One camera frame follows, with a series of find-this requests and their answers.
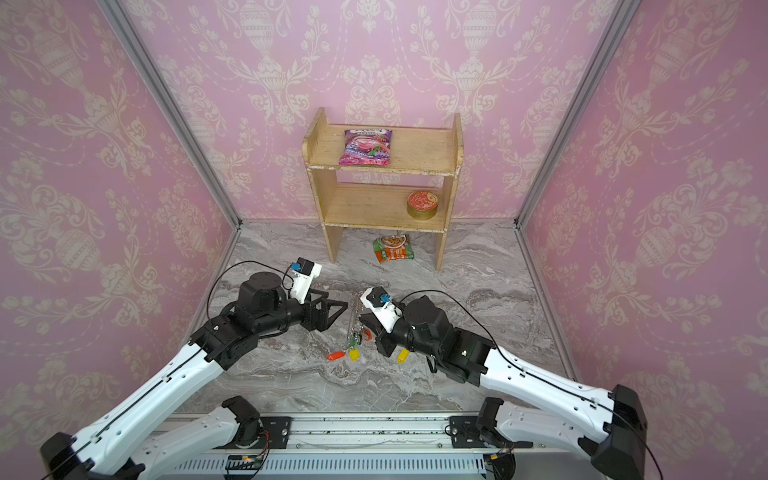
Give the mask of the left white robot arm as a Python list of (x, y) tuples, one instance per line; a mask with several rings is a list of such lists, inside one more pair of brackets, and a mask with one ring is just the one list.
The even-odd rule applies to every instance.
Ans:
[(259, 412), (241, 396), (201, 419), (156, 435), (180, 405), (268, 338), (299, 325), (323, 332), (348, 304), (312, 288), (318, 274), (296, 272), (291, 288), (280, 275), (257, 272), (238, 297), (207, 320), (186, 345), (117, 407), (70, 435), (46, 440), (40, 455), (49, 479), (158, 479), (205, 451), (234, 443), (250, 447), (268, 433)]

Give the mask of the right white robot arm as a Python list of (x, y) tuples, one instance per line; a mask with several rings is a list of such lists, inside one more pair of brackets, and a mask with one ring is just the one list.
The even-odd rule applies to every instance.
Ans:
[(494, 391), (537, 408), (516, 412), (499, 397), (488, 398), (476, 421), (485, 442), (541, 443), (587, 458), (611, 479), (642, 479), (656, 459), (647, 443), (648, 421), (639, 395), (618, 384), (593, 387), (541, 369), (512, 354), (488, 330), (476, 334), (454, 326), (426, 295), (396, 302), (381, 287), (360, 297), (360, 322), (375, 335), (378, 351), (401, 347), (426, 357), (431, 370), (462, 384)]

